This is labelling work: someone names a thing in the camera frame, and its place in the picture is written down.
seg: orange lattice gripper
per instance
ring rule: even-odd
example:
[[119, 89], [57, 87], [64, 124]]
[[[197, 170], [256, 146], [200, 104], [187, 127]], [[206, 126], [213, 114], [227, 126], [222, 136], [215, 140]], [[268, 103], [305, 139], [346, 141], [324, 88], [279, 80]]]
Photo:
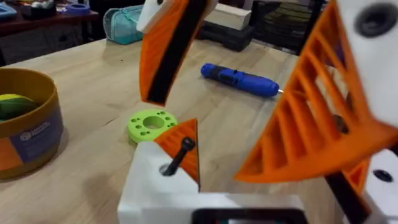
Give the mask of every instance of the orange lattice gripper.
[[144, 35], [139, 85], [142, 101], [164, 106], [175, 76], [211, 0], [174, 0]]
[[181, 162], [180, 167], [192, 177], [198, 184], [199, 176], [199, 156], [198, 156], [198, 130], [196, 119], [183, 122], [174, 126], [156, 138], [155, 142], [170, 156], [175, 157], [181, 149], [182, 139], [190, 137], [196, 142], [193, 150], [189, 151]]
[[[341, 75], [352, 108], [326, 65]], [[324, 94], [317, 81], [325, 87]], [[285, 182], [328, 175], [398, 140], [398, 129], [379, 122], [369, 111], [336, 1], [328, 4], [317, 21], [284, 89], [265, 130], [236, 174], [238, 180]], [[347, 133], [340, 132], [333, 114], [342, 117]], [[359, 173], [363, 176], [361, 170], [345, 175], [360, 191], [364, 180]]]

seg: green 3d-printed disc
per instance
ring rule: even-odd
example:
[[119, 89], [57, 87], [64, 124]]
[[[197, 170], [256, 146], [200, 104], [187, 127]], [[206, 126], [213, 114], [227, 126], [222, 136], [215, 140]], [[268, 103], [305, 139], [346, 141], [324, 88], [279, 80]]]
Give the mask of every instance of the green 3d-printed disc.
[[163, 132], [177, 125], [173, 115], [164, 110], [143, 110], [134, 114], [127, 129], [130, 138], [139, 143], [141, 141], [153, 141]]

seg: table surface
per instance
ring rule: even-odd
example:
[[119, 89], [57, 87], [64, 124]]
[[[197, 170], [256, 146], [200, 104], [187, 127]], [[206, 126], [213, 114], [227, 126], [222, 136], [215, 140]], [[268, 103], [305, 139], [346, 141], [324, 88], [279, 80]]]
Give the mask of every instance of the table surface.
[[[117, 223], [116, 208], [135, 145], [126, 123], [156, 108], [139, 96], [141, 43], [105, 40], [7, 67], [49, 74], [58, 88], [65, 132], [45, 167], [0, 182], [0, 223]], [[166, 110], [198, 119], [201, 188], [205, 192], [298, 194], [310, 223], [341, 223], [342, 212], [323, 178], [283, 184], [237, 182], [233, 175], [254, 145], [278, 97], [263, 99], [200, 77], [204, 63], [263, 75], [283, 87], [297, 57], [251, 43], [240, 53], [194, 41]]]
[[84, 16], [69, 16], [58, 12], [57, 15], [53, 17], [30, 21], [23, 18], [18, 6], [12, 7], [17, 11], [17, 16], [13, 20], [0, 22], [0, 36], [54, 24], [75, 24], [82, 21], [92, 21], [98, 18], [98, 13], [94, 11]]

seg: electric screwdriver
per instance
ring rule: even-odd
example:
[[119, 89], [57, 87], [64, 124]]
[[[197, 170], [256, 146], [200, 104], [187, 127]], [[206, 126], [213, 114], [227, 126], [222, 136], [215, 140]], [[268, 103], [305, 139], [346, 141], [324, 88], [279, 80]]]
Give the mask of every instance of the electric screwdriver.
[[216, 80], [225, 85], [235, 87], [257, 96], [271, 97], [278, 94], [278, 92], [283, 93], [283, 91], [279, 89], [278, 83], [257, 75], [210, 63], [204, 64], [200, 71], [205, 78]]

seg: black screw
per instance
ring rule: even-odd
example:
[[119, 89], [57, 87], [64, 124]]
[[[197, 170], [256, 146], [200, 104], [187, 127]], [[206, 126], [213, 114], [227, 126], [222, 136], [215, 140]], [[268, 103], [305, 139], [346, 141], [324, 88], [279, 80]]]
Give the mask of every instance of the black screw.
[[398, 8], [391, 3], [376, 3], [364, 9], [355, 22], [356, 31], [364, 37], [377, 37], [396, 24]]
[[381, 181], [391, 183], [394, 181], [392, 176], [385, 170], [374, 170], [373, 174]]
[[184, 160], [185, 155], [188, 151], [191, 151], [195, 147], [195, 142], [189, 137], [185, 137], [182, 139], [181, 142], [181, 149], [174, 157], [172, 163], [170, 163], [167, 168], [161, 167], [160, 171], [164, 176], [171, 176], [174, 175], [177, 171], [178, 167], [180, 166], [181, 162]]

